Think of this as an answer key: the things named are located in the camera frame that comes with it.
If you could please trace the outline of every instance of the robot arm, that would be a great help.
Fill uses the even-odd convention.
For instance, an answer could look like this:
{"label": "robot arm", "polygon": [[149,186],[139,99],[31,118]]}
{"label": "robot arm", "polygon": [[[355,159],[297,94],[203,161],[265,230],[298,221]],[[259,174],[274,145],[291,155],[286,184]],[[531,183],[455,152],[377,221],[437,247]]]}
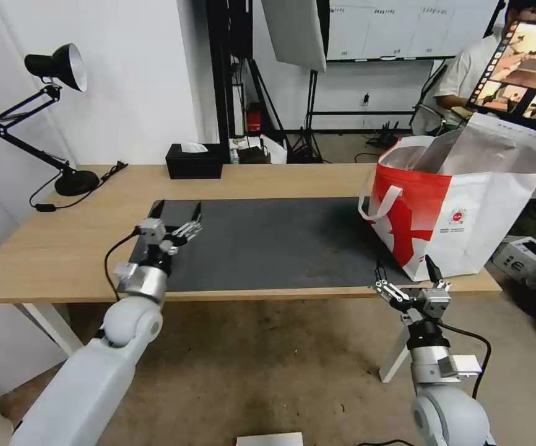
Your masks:
{"label": "robot arm", "polygon": [[411,296],[388,283],[376,282],[375,291],[389,305],[402,313],[408,329],[407,348],[416,398],[412,414],[427,446],[495,445],[489,420],[483,407],[463,390],[454,387],[462,377],[481,373],[474,355],[452,355],[449,341],[437,324],[451,298],[451,283],[444,282],[439,269],[426,257],[433,282]]}
{"label": "robot arm", "polygon": [[[160,216],[160,209],[153,213]],[[167,231],[158,218],[137,227],[146,259],[116,269],[128,296],[105,313],[97,337],[73,354],[24,416],[11,446],[95,445],[126,394],[138,360],[163,325],[161,307],[171,257],[201,229],[192,221]]]}

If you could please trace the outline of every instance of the black tissue box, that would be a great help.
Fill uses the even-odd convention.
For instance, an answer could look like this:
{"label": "black tissue box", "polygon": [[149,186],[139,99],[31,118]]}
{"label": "black tissue box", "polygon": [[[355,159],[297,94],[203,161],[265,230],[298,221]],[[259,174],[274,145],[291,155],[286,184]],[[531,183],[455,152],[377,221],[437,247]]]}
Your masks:
{"label": "black tissue box", "polygon": [[181,144],[172,144],[165,156],[171,179],[220,178],[223,164],[229,164],[229,151],[221,144],[203,144],[208,152],[186,153]]}

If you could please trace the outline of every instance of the bag handle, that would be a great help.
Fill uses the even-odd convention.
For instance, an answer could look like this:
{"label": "bag handle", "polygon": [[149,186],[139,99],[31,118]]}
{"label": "bag handle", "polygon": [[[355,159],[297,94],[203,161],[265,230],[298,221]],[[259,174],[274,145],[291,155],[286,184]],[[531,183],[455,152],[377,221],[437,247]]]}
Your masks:
{"label": "bag handle", "polygon": [[365,214],[363,210],[363,203],[365,203],[365,196],[367,195],[367,181],[364,182],[363,186],[361,187],[361,191],[359,192],[359,214],[361,214],[361,217],[363,217],[365,220],[379,220],[380,218],[384,217],[390,209],[392,209],[392,206],[394,205],[396,198],[398,198],[400,195],[402,195],[402,188],[399,188],[398,186],[390,186],[386,192],[386,195],[384,199],[381,201],[381,204],[379,205],[378,212],[373,215],[369,216]]}

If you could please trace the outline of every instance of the black desk lamp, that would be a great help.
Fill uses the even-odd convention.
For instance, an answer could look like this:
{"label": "black desk lamp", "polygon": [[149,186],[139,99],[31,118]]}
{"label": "black desk lamp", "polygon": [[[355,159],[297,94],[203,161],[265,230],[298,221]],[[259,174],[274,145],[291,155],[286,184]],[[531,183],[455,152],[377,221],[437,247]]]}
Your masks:
{"label": "black desk lamp", "polygon": [[[93,191],[99,184],[99,178],[95,173],[73,169],[68,160],[36,149],[8,133],[9,128],[59,101],[59,91],[62,87],[55,84],[53,78],[59,79],[74,90],[81,92],[87,90],[87,74],[78,48],[75,44],[68,43],[60,46],[51,56],[28,55],[25,57],[25,67],[29,73],[40,77],[41,81],[47,85],[39,93],[0,113],[0,138],[59,169],[62,176],[56,181],[55,188],[60,195],[74,196]],[[50,99],[33,110],[13,113],[43,95],[49,96]]]}

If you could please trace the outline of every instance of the black mat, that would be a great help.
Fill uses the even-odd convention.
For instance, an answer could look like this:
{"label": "black mat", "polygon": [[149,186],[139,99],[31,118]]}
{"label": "black mat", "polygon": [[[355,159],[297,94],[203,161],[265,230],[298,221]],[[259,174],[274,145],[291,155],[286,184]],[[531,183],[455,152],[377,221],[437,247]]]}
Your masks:
{"label": "black mat", "polygon": [[[196,203],[167,201],[163,221],[185,223]],[[208,200],[202,226],[173,257],[169,291],[370,286],[378,256],[388,280],[412,283],[356,198]],[[143,255],[138,240],[130,261]]]}

